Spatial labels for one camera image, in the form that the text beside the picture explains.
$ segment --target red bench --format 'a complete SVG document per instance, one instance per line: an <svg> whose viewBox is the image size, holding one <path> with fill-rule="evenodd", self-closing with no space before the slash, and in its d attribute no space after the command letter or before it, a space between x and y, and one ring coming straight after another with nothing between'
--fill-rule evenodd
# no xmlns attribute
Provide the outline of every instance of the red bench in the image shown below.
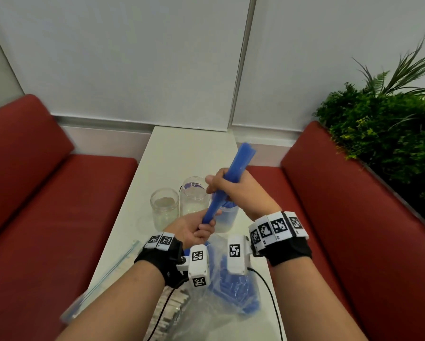
<svg viewBox="0 0 425 341"><path fill-rule="evenodd" d="M313 261L373 341L425 341L425 225L312 122L281 168L249 167L310 235Z"/></svg>
<svg viewBox="0 0 425 341"><path fill-rule="evenodd" d="M0 108L0 341L56 338L137 169L72 150L35 96Z"/></svg>

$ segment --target wire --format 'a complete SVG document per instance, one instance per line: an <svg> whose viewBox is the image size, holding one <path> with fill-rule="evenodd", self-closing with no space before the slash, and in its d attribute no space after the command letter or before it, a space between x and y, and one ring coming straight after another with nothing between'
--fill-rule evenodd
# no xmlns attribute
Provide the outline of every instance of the wire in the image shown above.
<svg viewBox="0 0 425 341"><path fill-rule="evenodd" d="M164 310L165 310L165 307L167 306L167 304L168 304L168 301L170 300L170 297L172 296L172 294L173 294L173 292L175 292L175 290L177 289L177 288L179 288L179 287L181 287L181 285L184 283L184 282L187 282L187 281L189 281L189 278L185 278L185 279L182 279L173 289L172 289L172 291L170 292L170 294L168 295L168 297L167 297L167 300L165 301L165 304L164 304L164 307L162 308L162 311L160 311L160 315L159 315L159 318L157 319L157 322L156 322L156 325L154 326L154 329L153 329L153 331L152 331L152 333L151 333L151 335L149 336L149 338L146 340L146 341L149 341L150 339L151 339L151 337L153 336L153 334L154 334L154 332L156 331L156 329L157 329L157 325L159 324L159 321L160 321L160 319L162 318L162 314L164 313Z"/></svg>
<svg viewBox="0 0 425 341"><path fill-rule="evenodd" d="M248 267L247 269L248 269L248 270L250 270L250 271L253 271L255 274L257 274L258 276L260 276L260 279L262 279L262 280L263 280L263 282L265 283L266 288L268 289L269 294L271 295L272 304L274 305L274 311L276 312L276 316L277 316L277 323L279 323L280 339L283 341L282 326L281 326L281 324L280 324L279 314L277 313L276 302L274 301L274 297L272 296L271 289L269 288L269 286L268 286L268 284L266 283L265 279L263 279L263 277L260 275L260 273L259 273L259 272L257 272L255 269L250 268L250 267Z"/></svg>

